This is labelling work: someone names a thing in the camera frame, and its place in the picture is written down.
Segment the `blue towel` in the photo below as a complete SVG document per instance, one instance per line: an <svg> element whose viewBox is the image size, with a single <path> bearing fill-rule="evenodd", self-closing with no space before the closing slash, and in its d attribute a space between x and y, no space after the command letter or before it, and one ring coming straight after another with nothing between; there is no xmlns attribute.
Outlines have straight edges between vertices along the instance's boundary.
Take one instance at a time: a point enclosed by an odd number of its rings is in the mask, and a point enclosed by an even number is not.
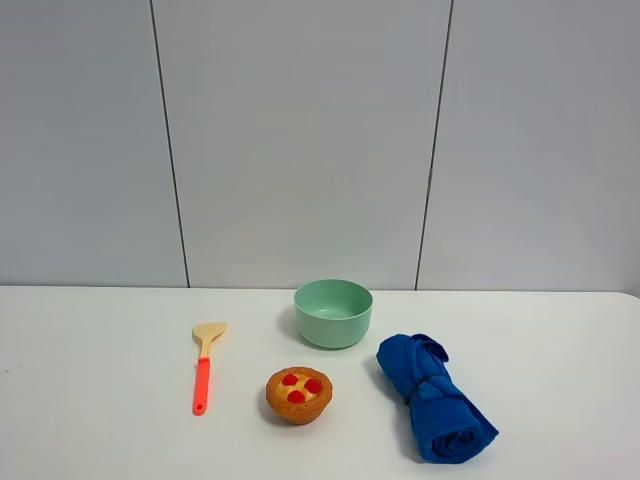
<svg viewBox="0 0 640 480"><path fill-rule="evenodd" d="M376 354L387 379L404 400L426 375L440 375L424 384L409 408L412 432L422 459L435 464L461 464L480 454L499 431L454 384L444 347L425 334L396 334Z"/></svg>

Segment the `green plastic bowl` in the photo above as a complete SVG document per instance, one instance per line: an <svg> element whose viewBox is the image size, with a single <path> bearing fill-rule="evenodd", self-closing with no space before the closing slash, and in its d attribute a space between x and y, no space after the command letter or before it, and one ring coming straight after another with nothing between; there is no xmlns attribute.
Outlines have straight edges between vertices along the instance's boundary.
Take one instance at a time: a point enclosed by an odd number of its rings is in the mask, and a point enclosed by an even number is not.
<svg viewBox="0 0 640 480"><path fill-rule="evenodd" d="M298 333L310 344L326 349L359 343L369 329L372 308L371 292L348 280L316 280L294 294Z"/></svg>

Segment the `toy fruit tart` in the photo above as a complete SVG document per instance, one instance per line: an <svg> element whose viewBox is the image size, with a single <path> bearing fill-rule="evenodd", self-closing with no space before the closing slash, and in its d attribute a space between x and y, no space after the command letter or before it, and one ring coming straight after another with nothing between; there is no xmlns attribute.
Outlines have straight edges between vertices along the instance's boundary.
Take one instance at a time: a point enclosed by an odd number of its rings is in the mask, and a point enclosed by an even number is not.
<svg viewBox="0 0 640 480"><path fill-rule="evenodd" d="M329 405L333 385L322 372L308 367L289 367L274 373L265 387L267 404L285 422L306 425Z"/></svg>

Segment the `black band on towel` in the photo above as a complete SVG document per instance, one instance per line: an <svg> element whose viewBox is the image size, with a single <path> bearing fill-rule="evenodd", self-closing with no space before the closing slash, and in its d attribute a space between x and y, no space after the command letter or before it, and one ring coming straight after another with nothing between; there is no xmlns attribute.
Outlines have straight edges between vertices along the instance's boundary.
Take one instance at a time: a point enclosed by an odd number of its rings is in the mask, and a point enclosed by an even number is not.
<svg viewBox="0 0 640 480"><path fill-rule="evenodd" d="M440 378L440 375L426 375L417 381L409 393L404 397L404 404L406 406L410 406L413 396L419 391L420 387L424 384L429 384L434 378Z"/></svg>

